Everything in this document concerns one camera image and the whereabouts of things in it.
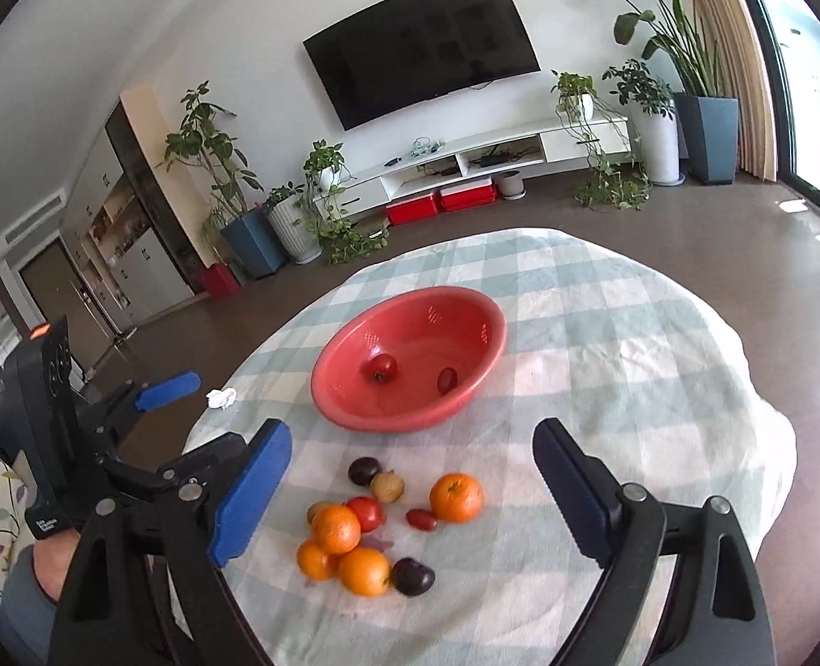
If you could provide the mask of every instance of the blue gripper pad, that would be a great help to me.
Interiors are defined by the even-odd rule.
[[[573,540],[583,556],[606,568],[613,557],[610,512],[589,481],[586,458],[556,418],[546,418],[533,431],[533,460]]]
[[[269,418],[262,429],[269,431],[263,434],[266,438],[251,454],[243,472],[215,511],[209,557],[219,568],[246,550],[293,457],[293,435],[286,423]],[[249,447],[257,442],[256,438]]]
[[[168,406],[180,397],[196,392],[199,387],[200,376],[192,370],[186,370],[168,381],[145,388],[135,400],[135,410],[147,413],[149,410]]]

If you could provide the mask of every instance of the red bowl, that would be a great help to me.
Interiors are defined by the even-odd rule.
[[[352,431],[407,432],[438,425],[465,407],[506,344],[506,319],[483,293],[426,287],[389,298],[333,335],[311,374],[311,397]],[[378,382],[365,372],[389,353],[398,374]],[[452,367],[459,385],[441,395],[437,377]]]

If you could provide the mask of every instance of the red storage box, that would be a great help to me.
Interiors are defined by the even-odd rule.
[[[392,225],[403,225],[404,223],[411,223],[413,220],[421,220],[424,217],[437,215],[440,212],[437,207],[437,193],[426,193],[425,195],[386,205],[385,212],[388,214]]]
[[[234,295],[240,289],[240,283],[228,267],[221,263],[211,265],[200,273],[200,284],[213,300]]]
[[[472,180],[441,190],[441,206],[447,212],[488,205],[496,199],[496,186],[490,177]]]

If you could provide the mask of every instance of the gray sleeve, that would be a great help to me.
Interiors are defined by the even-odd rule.
[[[33,546],[18,555],[0,603],[0,641],[19,666],[42,666],[49,656],[49,639],[56,604],[44,594],[33,573]]]

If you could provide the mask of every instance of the air conditioning vent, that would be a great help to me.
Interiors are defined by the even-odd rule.
[[[51,212],[60,209],[64,205],[61,195],[56,195],[51,200],[44,202],[39,208],[34,210],[30,215],[25,217],[22,222],[17,224],[8,233],[6,233],[6,242],[11,245],[18,240],[27,231],[33,230],[34,226],[46,218]]]

